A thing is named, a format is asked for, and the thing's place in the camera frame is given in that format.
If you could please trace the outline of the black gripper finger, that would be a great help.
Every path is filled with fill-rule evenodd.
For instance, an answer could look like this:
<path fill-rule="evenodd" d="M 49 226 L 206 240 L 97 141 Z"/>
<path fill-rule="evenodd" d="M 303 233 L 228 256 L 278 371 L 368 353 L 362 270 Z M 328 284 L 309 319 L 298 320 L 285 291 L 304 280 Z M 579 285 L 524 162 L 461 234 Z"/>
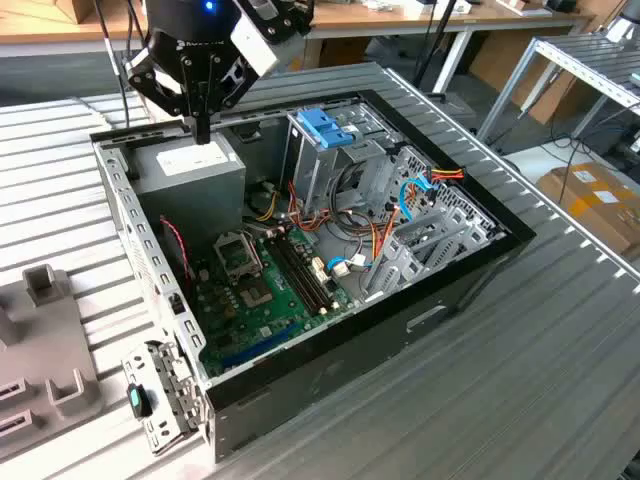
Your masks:
<path fill-rule="evenodd" d="M 223 60 L 209 59 L 204 83 L 203 106 L 198 118 L 198 143 L 210 142 L 211 118 L 235 106 L 258 79 L 257 73 L 244 57 Z"/>
<path fill-rule="evenodd" d="M 161 84 L 156 76 L 155 63 L 147 49 L 140 50 L 125 64 L 127 81 L 139 94 L 160 107 L 165 113 L 183 117 L 196 143 L 199 142 L 198 117 L 192 116 L 189 95 L 177 93 Z"/>

